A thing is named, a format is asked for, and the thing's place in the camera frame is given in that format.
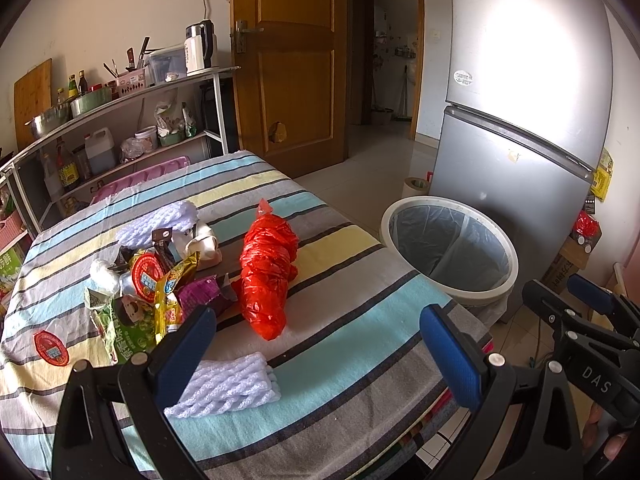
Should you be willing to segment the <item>right hand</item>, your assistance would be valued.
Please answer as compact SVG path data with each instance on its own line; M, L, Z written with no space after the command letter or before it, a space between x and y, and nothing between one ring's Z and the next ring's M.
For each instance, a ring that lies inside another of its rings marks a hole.
M603 448L603 455L606 459L615 460L629 437L628 432L614 436L611 430L615 424L615 418L599 404L591 404L587 421L582 430L582 454L593 456L595 452Z

